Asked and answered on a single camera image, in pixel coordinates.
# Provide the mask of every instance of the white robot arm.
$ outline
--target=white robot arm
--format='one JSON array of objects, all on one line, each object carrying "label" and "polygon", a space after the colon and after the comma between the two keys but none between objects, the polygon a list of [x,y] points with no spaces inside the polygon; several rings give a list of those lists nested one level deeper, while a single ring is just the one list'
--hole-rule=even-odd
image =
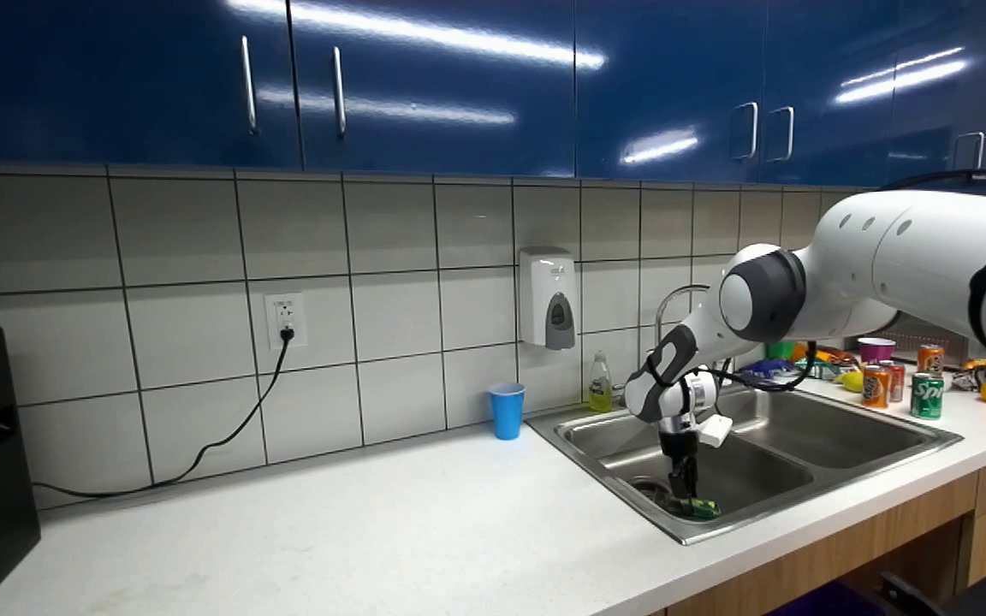
[{"label": "white robot arm", "polygon": [[843,339],[897,311],[986,347],[986,196],[888,190],[832,207],[806,251],[746,247],[628,384],[641,423],[682,432],[712,403],[695,368],[766,339]]}]

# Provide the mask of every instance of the stainless steel sink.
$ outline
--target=stainless steel sink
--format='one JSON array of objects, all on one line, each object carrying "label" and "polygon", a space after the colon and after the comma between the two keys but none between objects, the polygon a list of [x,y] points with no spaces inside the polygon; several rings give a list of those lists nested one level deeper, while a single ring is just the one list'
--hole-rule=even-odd
[{"label": "stainless steel sink", "polygon": [[613,412],[544,419],[534,423],[534,432],[684,546],[960,441],[960,436],[931,424],[807,395],[729,386],[720,412],[737,423],[732,436],[721,450],[698,447],[698,496],[716,501],[720,513],[712,520],[693,520],[674,510],[669,456],[654,424]]}]

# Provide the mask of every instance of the white countertop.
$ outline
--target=white countertop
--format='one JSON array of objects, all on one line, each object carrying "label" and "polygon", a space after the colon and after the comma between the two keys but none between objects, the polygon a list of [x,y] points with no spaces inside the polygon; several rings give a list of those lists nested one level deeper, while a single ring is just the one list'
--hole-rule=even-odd
[{"label": "white countertop", "polygon": [[986,403],[938,428],[967,441],[693,547],[534,432],[269,466],[55,513],[0,616],[654,612],[986,466]]}]

